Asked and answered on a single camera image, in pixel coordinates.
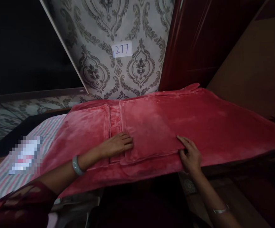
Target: wooden door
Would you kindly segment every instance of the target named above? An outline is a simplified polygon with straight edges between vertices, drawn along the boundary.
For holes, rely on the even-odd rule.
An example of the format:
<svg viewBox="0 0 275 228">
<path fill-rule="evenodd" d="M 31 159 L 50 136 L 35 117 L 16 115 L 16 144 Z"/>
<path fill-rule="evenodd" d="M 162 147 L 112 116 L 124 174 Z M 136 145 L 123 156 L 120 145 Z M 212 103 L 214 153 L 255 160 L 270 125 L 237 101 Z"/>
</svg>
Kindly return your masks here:
<svg viewBox="0 0 275 228">
<path fill-rule="evenodd" d="M 206 87 L 263 2 L 176 1 L 159 91 Z"/>
</svg>

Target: pink fleece blanket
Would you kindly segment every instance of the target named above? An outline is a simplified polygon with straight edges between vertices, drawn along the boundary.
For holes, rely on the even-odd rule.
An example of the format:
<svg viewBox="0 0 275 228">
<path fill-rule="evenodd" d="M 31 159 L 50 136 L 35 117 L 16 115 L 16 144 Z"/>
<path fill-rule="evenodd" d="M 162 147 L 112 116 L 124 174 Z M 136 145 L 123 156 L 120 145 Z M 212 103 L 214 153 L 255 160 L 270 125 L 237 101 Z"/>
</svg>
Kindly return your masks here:
<svg viewBox="0 0 275 228">
<path fill-rule="evenodd" d="M 195 142 L 202 166 L 275 149 L 275 123 L 198 86 L 75 105 L 58 130 L 40 174 L 33 178 L 122 131 L 133 137 L 134 148 L 95 164 L 60 196 L 182 170 L 177 151 L 183 145 L 176 135 Z"/>
</svg>

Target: white paper label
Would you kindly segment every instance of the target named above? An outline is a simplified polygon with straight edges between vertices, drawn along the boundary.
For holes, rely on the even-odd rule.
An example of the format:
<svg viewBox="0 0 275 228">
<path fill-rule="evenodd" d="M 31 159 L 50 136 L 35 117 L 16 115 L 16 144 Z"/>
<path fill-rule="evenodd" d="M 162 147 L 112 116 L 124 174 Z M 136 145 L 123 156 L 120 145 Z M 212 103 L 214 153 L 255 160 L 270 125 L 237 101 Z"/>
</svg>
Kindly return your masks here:
<svg viewBox="0 0 275 228">
<path fill-rule="evenodd" d="M 114 58 L 131 56 L 132 55 L 132 42 L 122 41 L 111 45 Z"/>
</svg>

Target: gray patterned wallpaper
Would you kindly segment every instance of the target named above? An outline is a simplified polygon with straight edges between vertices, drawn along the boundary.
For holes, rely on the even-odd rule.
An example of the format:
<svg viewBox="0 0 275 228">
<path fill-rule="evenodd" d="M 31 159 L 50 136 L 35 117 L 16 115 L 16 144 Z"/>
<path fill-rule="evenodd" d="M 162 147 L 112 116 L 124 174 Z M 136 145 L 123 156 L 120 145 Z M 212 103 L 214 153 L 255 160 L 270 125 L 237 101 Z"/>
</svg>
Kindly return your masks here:
<svg viewBox="0 0 275 228">
<path fill-rule="evenodd" d="M 173 0 L 47 0 L 47 6 L 90 94 L 0 104 L 0 139 L 22 120 L 93 99 L 125 99 L 158 89 Z M 132 41 L 132 56 L 111 45 Z"/>
<path fill-rule="evenodd" d="M 0 140 L 28 116 L 42 114 L 51 109 L 69 108 L 94 99 L 96 96 L 93 94 L 80 94 L 1 103 Z"/>
</svg>

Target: sleeve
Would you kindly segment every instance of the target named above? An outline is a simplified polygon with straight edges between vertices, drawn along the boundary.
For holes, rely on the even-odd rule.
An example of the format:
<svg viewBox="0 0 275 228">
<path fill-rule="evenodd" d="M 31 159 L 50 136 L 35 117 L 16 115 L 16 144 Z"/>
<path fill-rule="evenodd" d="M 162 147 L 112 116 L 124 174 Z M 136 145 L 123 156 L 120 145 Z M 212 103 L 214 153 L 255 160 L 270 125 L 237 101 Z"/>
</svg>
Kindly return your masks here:
<svg viewBox="0 0 275 228">
<path fill-rule="evenodd" d="M 57 195 L 43 183 L 28 183 L 0 199 L 1 227 L 46 227 Z"/>
</svg>

